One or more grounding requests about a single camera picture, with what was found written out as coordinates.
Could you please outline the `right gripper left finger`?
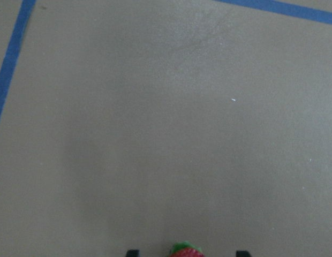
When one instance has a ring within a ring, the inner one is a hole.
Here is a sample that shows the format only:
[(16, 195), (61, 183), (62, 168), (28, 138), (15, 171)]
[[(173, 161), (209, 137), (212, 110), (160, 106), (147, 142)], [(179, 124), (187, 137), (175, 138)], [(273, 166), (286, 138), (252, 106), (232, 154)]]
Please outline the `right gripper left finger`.
[(126, 257), (139, 257), (140, 256), (140, 250), (128, 250), (126, 252)]

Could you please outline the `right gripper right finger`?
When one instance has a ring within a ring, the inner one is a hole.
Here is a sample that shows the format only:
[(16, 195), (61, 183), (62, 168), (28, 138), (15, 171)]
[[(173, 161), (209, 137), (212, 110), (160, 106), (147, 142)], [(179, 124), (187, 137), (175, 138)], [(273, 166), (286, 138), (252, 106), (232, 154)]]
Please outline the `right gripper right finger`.
[(251, 257), (251, 254), (249, 251), (238, 250), (236, 251), (236, 257)]

